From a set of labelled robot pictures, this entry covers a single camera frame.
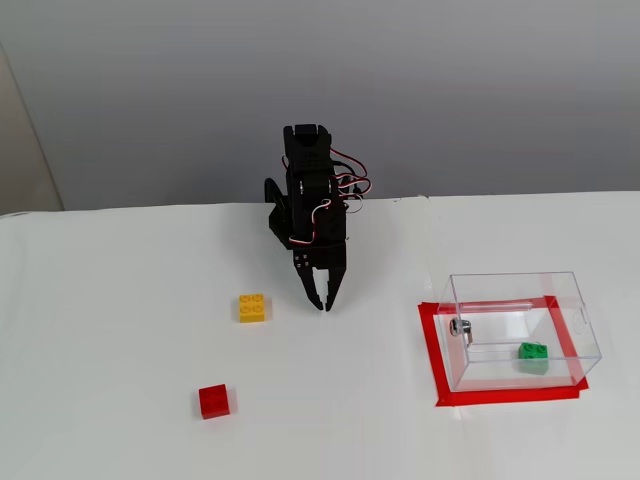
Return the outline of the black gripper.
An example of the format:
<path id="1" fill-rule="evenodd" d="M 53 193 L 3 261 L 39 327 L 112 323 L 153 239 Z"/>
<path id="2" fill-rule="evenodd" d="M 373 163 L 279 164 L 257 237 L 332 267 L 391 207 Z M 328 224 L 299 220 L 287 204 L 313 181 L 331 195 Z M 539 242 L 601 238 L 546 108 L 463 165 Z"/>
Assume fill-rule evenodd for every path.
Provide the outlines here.
<path id="1" fill-rule="evenodd" d="M 313 269 L 328 270 L 325 310 L 335 302 L 346 269 L 346 208 L 341 202 L 321 200 L 309 213 L 301 233 L 288 235 L 293 264 L 309 301 L 320 311 L 324 304 L 318 294 Z"/>

